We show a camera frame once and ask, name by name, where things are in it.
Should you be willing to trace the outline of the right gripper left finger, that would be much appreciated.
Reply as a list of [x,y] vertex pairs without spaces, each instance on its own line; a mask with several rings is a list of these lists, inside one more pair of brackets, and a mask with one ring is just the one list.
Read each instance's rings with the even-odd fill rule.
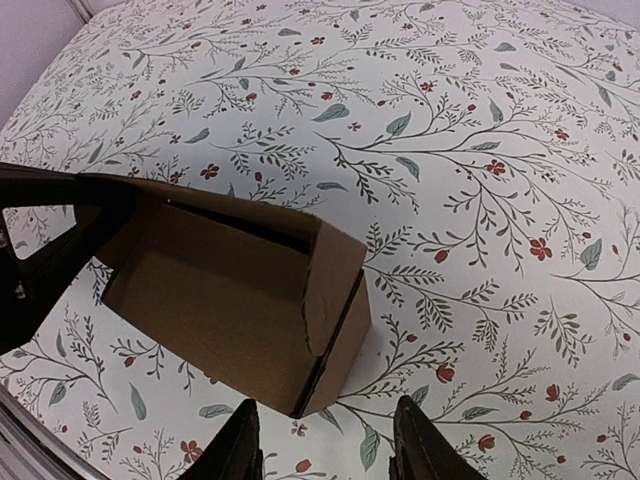
[[179,480],[256,480],[263,478],[256,401],[245,399],[198,459]]

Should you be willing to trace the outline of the brown cardboard box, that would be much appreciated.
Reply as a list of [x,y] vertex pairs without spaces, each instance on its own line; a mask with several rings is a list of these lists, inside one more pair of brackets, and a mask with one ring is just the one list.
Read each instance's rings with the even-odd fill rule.
[[301,211],[128,179],[136,210],[98,254],[106,307],[294,419],[336,402],[371,324],[365,245]]

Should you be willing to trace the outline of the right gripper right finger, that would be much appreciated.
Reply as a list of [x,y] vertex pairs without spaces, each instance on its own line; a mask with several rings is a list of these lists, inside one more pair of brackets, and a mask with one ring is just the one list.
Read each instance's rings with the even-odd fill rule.
[[469,465],[408,395],[399,398],[393,417],[391,480],[485,480]]

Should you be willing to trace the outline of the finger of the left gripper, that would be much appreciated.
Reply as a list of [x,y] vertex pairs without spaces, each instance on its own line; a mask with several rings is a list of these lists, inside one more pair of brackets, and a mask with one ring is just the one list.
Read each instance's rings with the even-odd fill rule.
[[1,163],[1,207],[99,206],[117,218],[135,210],[132,185],[105,176],[57,172]]
[[28,343],[86,263],[131,219],[132,202],[102,206],[26,259],[1,223],[1,353]]

